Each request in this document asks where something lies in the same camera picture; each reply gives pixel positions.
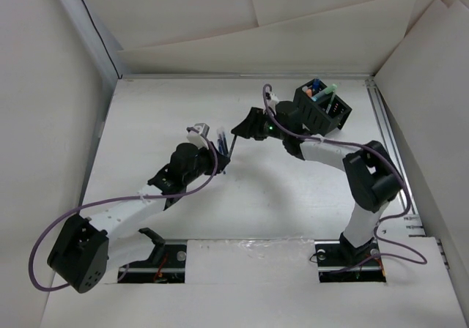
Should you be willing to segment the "light blue cap marker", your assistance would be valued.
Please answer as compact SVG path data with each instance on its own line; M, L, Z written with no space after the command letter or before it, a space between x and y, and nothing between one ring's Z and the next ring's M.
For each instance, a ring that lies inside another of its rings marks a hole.
M326 95L325 91L321 91L321 92L318 92L317 94L315 94L311 99L316 102L320 98L324 97L325 95Z

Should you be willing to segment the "blue cap clear marker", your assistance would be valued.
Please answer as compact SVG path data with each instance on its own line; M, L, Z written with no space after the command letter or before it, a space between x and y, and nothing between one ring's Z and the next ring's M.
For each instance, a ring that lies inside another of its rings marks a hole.
M314 79L311 84L311 90L313 91L313 93L318 93L320 91L320 87L321 87L320 79L318 78Z

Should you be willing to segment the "green cap clear marker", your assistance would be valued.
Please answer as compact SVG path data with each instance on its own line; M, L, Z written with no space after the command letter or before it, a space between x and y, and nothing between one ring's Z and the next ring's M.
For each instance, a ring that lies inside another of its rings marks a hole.
M323 97L325 95L328 95L328 94L331 94L333 92L335 92L337 89L337 85L336 84L332 84L330 86L327 86L326 88L324 88L321 92L318 93L318 95L320 97Z

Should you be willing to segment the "green grey pen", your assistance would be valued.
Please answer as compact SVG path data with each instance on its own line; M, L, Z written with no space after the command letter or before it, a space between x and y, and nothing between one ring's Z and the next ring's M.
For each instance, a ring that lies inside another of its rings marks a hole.
M333 105L333 102L334 102L334 100L335 100L335 97L336 97L336 91L334 91L334 92L331 94L331 96L330 96L330 101L329 101L328 107L327 107L327 109L326 109L326 111L325 111L326 114L329 114L330 109L331 109L331 107L332 107L332 105Z

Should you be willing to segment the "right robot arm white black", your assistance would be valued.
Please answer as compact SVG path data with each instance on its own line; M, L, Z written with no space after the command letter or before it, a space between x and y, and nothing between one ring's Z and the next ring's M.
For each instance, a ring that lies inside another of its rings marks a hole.
M300 111L291 101L281 101L276 112L251 108L247 117L231 130L241 138L262 141L268 137L282 140L287 152L300 160L318 162L343 171L355 201L349 223L339 237L339 256L346 265L361 261L370 249L374 227L402 189L400 175L387 151L378 141L370 141L362 148L338 146L313 140L302 123Z

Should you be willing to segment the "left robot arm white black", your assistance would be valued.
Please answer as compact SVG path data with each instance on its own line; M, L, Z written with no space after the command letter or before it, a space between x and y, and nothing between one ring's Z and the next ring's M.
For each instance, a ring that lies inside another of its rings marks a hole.
M72 211L48 256L47 264L78 293L86 293L108 269L142 261L155 267L163 260L165 241L148 228L138 231L150 238L137 249L118 247L122 236L140 222L163 212L182 197L190 195L188 185L202 175L213 178L230 159L213 143L198 146L181 143L170 161L152 177L136 196L115 198L114 207L84 218Z

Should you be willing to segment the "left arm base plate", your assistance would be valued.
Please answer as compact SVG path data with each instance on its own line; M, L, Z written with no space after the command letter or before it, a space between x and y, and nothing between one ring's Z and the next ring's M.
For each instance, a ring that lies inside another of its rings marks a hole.
M185 282L187 258L185 240L170 240L156 264L149 259L134 261L118 269L117 282L122 284L181 284Z

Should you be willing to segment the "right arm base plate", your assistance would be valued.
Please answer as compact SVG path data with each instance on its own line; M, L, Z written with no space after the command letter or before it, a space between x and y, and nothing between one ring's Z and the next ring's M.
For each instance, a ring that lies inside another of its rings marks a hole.
M318 240L310 262L317 265L321 283L385 283L382 262L372 256L379 252L375 240L355 249L340 240Z

